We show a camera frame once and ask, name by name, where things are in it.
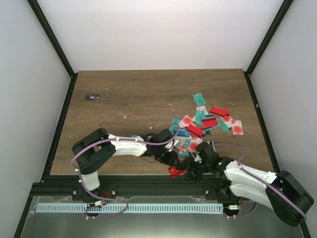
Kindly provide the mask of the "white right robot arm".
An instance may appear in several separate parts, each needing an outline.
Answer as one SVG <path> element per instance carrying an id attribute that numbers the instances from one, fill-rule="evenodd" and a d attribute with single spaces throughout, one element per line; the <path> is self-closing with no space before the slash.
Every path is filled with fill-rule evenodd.
<path id="1" fill-rule="evenodd" d="M 219 156 L 207 142 L 199 144 L 196 152 L 177 168 L 196 180 L 204 173 L 227 180 L 220 187 L 224 199 L 237 196 L 252 200 L 270 208 L 281 221 L 293 227 L 307 218 L 314 204 L 312 196 L 291 173 L 265 172 L 242 165 L 240 160 Z"/>

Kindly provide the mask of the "red VIP card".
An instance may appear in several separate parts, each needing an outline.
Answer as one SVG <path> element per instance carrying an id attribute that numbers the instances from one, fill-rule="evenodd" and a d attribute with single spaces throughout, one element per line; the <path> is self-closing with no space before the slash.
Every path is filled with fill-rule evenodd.
<path id="1" fill-rule="evenodd" d="M 176 177 L 179 177 L 181 175 L 184 175 L 187 173 L 187 170 L 178 170 L 177 169 L 177 166 L 171 166 L 168 168 L 168 171 L 170 173 L 170 176 L 172 178 L 176 178 Z"/>

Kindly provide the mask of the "white card red circle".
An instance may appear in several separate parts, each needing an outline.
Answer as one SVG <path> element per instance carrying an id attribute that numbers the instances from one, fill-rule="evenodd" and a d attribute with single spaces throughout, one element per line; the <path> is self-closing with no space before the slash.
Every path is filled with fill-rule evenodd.
<path id="1" fill-rule="evenodd" d="M 196 152 L 196 147 L 203 142 L 200 138 L 195 139 L 185 139 L 184 143 L 178 147 L 178 149 L 184 153 L 193 153 Z"/>

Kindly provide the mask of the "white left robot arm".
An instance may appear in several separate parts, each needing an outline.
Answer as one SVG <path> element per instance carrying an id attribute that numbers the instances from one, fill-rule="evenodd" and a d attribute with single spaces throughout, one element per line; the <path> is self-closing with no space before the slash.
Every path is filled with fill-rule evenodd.
<path id="1" fill-rule="evenodd" d="M 180 145 L 169 129 L 143 135 L 120 137 L 99 128 L 72 146 L 72 164 L 80 173 L 84 195 L 90 200 L 100 197 L 101 187 L 98 170 L 113 156 L 154 157 L 168 166 L 179 164 L 173 149 Z"/>

